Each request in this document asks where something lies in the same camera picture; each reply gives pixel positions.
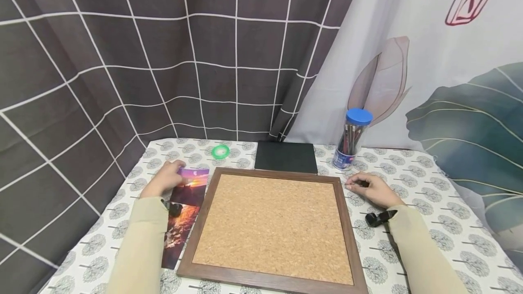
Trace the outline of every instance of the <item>finger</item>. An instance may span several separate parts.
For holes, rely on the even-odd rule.
[[[178,171],[180,167],[185,167],[185,162],[183,162],[182,160],[175,160],[173,161],[173,165],[176,167],[176,171]]]
[[[186,178],[186,177],[182,177],[181,183],[182,184],[190,184],[190,183],[192,183],[192,179]]]
[[[367,173],[357,173],[355,175],[352,175],[347,180],[347,184],[354,184],[355,181],[367,181],[368,183],[370,183],[372,176],[374,176],[374,175],[367,174]]]
[[[363,196],[365,196],[365,193],[367,192],[367,190],[368,190],[369,188],[367,188],[367,187],[361,187],[361,186],[359,186],[359,185],[355,185],[355,184],[354,184],[354,185],[347,185],[347,189],[348,189],[349,191],[354,192],[355,194],[359,194],[359,195],[363,195]]]

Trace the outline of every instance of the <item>blue lid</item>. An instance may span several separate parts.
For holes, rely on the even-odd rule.
[[[347,111],[345,119],[354,125],[365,126],[372,122],[372,114],[365,109],[351,108]]]

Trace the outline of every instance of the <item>brown picture frame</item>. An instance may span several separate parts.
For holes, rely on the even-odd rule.
[[[216,188],[220,182],[220,177],[223,174],[279,178],[295,181],[314,181],[317,183],[333,184],[334,195],[336,197],[341,229],[345,239],[345,248],[347,249],[354,286],[193,263],[192,260],[195,255],[197,245],[200,241],[203,228],[205,226],[207,214],[209,214],[214,194],[216,193]],[[350,222],[350,216],[345,203],[345,197],[343,194],[343,188],[341,187],[340,179],[338,177],[317,176],[289,171],[242,170],[217,167],[212,176],[209,188],[207,189],[207,194],[203,200],[203,204],[192,230],[190,239],[187,242],[187,247],[185,249],[185,253],[183,254],[182,261],[180,262],[180,266],[178,267],[177,274],[178,276],[182,277],[211,280],[229,284],[241,284],[249,287],[265,288],[269,290],[279,290],[291,293],[368,294],[367,283],[365,282],[365,276],[361,266],[361,260],[359,258],[354,232],[352,231],[352,224]]]

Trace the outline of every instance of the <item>clear plastic container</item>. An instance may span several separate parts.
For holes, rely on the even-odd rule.
[[[345,114],[343,135],[334,153],[333,165],[339,170],[348,170],[363,142],[363,136],[372,122],[372,114],[365,109],[352,108]]]

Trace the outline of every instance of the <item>person's left hand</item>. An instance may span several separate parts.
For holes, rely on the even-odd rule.
[[[140,197],[161,196],[163,192],[179,184],[190,183],[192,180],[178,174],[180,167],[185,167],[185,163],[182,160],[175,160],[173,162],[166,161],[158,173],[156,173],[153,179],[143,189]]]

